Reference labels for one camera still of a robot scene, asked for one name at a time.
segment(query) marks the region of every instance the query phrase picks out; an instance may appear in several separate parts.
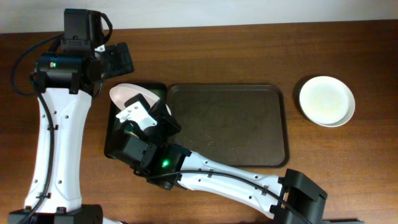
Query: white background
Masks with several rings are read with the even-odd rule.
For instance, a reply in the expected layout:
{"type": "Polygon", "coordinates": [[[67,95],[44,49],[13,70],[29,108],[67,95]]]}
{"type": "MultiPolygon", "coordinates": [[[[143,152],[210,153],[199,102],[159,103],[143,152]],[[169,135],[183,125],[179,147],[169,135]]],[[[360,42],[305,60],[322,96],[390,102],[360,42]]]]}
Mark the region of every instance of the white background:
{"type": "Polygon", "coordinates": [[[0,32],[63,30],[67,7],[115,29],[398,19],[398,0],[0,0],[0,32]]]}

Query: rectangular tray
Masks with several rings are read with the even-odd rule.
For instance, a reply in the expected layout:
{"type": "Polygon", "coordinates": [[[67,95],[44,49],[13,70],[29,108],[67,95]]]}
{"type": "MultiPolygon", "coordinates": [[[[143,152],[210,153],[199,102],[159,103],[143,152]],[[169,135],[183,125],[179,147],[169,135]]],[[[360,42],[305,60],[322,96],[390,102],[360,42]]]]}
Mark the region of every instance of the rectangular tray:
{"type": "Polygon", "coordinates": [[[182,127],[171,142],[236,167],[282,167],[289,144],[273,85],[175,85],[167,104],[182,127]]]}

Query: white plate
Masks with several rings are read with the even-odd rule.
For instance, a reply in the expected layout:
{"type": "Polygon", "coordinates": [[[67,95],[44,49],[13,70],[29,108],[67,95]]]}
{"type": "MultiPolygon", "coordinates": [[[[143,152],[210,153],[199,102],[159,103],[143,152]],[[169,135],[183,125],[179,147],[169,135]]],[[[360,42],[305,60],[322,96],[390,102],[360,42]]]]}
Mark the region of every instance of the white plate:
{"type": "MultiPolygon", "coordinates": [[[[126,107],[124,103],[130,100],[134,96],[142,94],[145,100],[147,100],[150,107],[152,107],[160,98],[153,92],[134,84],[122,83],[118,84],[109,91],[109,95],[113,103],[120,109],[124,110],[126,107]]],[[[166,105],[167,111],[171,115],[169,107],[166,105]]]]}
{"type": "Polygon", "coordinates": [[[325,127],[338,127],[351,119],[355,99],[349,88],[332,77],[315,77],[300,91],[300,106],[307,118],[325,127]]]}

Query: green light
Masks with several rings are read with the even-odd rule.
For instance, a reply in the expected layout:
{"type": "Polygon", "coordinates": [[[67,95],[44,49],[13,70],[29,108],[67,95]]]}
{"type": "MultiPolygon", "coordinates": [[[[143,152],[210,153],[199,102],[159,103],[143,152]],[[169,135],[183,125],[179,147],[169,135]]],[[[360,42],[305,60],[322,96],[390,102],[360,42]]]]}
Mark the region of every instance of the green light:
{"type": "Polygon", "coordinates": [[[162,163],[162,168],[166,168],[169,164],[170,164],[169,161],[165,159],[162,163]]]}

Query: wooden table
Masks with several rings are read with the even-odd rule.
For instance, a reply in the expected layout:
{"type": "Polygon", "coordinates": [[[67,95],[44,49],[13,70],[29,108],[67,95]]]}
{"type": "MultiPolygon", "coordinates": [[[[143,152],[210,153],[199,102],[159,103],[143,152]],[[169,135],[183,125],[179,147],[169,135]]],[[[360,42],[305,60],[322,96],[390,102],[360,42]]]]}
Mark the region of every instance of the wooden table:
{"type": "MultiPolygon", "coordinates": [[[[0,35],[0,223],[23,207],[32,181],[39,130],[35,98],[13,92],[9,74],[16,58],[50,33],[0,35]]],[[[81,155],[83,203],[129,223],[266,222],[256,210],[206,192],[149,185],[119,161],[104,157],[109,89],[117,83],[271,83],[284,93],[290,162],[282,169],[307,174],[329,194],[326,219],[398,222],[398,21],[331,22],[182,29],[116,30],[111,43],[127,42],[136,71],[108,80],[86,121],[81,155]],[[307,120],[294,103],[303,78],[329,75],[353,92],[356,111],[339,128],[307,120]]],[[[29,55],[17,72],[28,81],[29,55]]]]}

